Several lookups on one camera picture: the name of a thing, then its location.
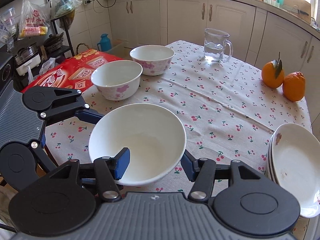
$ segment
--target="table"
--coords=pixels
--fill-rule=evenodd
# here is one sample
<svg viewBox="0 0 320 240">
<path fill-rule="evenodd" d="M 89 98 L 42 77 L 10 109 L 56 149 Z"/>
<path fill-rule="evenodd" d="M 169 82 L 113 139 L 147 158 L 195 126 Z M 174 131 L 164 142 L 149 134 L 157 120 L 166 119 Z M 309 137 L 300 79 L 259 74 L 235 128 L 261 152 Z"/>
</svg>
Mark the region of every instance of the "table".
<svg viewBox="0 0 320 240">
<path fill-rule="evenodd" d="M 238 59 L 214 64 L 203 57 L 203 46 L 177 41 L 167 47 L 175 51 L 171 67 L 160 76 L 141 76 L 138 91 L 122 101 L 106 100 L 92 86 L 83 93 L 85 101 L 99 113 L 131 103 L 152 103 L 175 113 L 185 126 L 187 150 L 195 158 L 211 158 L 220 164 L 239 159 L 266 174 L 269 139 L 276 128 L 294 122 L 311 130 L 305 99 L 291 102 L 282 89 L 271 89 L 261 80 L 260 70 Z M 76 158 L 91 162 L 88 141 L 94 125 L 73 117 L 46 128 L 52 155 L 62 164 Z M 213 194 L 227 187 L 218 180 Z M 126 191 L 185 192 L 189 182 L 181 165 L 162 180 Z M 302 240 L 308 219 L 299 219 L 294 230 Z"/>
</svg>

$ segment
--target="blue thermos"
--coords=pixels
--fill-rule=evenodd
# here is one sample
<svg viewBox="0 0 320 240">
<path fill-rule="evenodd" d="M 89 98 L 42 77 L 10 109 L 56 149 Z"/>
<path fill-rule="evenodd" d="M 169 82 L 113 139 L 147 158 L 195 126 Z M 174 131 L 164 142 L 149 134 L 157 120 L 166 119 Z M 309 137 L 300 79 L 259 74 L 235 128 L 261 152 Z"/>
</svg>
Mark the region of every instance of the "blue thermos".
<svg viewBox="0 0 320 240">
<path fill-rule="evenodd" d="M 103 33 L 101 35 L 101 40 L 97 44 L 97 46 L 98 46 L 98 50 L 100 51 L 108 51 L 109 49 L 111 49 L 111 42 L 110 42 L 110 39 L 108 38 L 108 34 Z"/>
</svg>

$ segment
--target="glass mug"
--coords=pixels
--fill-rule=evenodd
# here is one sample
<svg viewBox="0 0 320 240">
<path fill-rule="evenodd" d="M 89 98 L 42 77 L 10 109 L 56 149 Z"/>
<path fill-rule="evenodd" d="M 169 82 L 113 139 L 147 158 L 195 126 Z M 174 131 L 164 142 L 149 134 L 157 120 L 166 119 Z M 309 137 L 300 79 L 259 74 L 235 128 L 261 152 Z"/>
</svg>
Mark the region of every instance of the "glass mug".
<svg viewBox="0 0 320 240">
<path fill-rule="evenodd" d="M 228 62 L 232 57 L 233 47 L 232 43 L 227 40 L 230 35 L 226 32 L 205 29 L 204 30 L 204 58 L 213 63 Z M 226 46 L 229 45 L 230 53 L 227 60 L 223 60 L 223 53 Z"/>
</svg>

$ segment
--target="wooden cutting board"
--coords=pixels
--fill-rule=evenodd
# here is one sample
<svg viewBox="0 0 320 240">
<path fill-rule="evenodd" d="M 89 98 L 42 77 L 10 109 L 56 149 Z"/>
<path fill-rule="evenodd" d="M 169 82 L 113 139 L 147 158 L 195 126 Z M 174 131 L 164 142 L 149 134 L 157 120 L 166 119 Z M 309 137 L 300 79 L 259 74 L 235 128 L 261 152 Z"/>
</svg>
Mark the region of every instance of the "wooden cutting board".
<svg viewBox="0 0 320 240">
<path fill-rule="evenodd" d="M 301 19 L 306 21 L 308 24 L 311 23 L 311 4 L 310 3 L 308 3 L 305 0 L 284 0 L 283 4 L 290 6 L 291 8 L 297 5 L 298 8 L 295 6 L 295 9 L 299 9 L 309 14 L 309 15 L 301 14 Z M 298 13 L 294 13 L 294 12 L 291 12 L 291 13 L 296 17 L 300 18 L 300 15 Z"/>
</svg>

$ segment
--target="orange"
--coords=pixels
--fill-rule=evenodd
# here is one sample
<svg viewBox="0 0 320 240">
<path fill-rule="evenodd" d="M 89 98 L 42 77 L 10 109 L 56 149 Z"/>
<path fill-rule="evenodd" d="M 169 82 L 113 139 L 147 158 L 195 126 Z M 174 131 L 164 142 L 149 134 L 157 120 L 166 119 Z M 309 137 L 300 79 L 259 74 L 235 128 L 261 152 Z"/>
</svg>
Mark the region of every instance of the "orange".
<svg viewBox="0 0 320 240">
<path fill-rule="evenodd" d="M 278 68 L 281 68 L 281 71 L 279 75 L 276 77 L 276 71 Z M 263 82 L 271 88 L 278 88 L 282 85 L 283 79 L 284 79 L 284 72 L 282 69 L 282 64 L 281 67 L 277 64 L 277 61 L 270 61 L 267 64 L 264 65 L 261 71 L 261 77 Z"/>
<path fill-rule="evenodd" d="M 301 72 L 293 72 L 283 80 L 282 91 L 290 101 L 300 101 L 306 91 L 306 80 Z"/>
</svg>

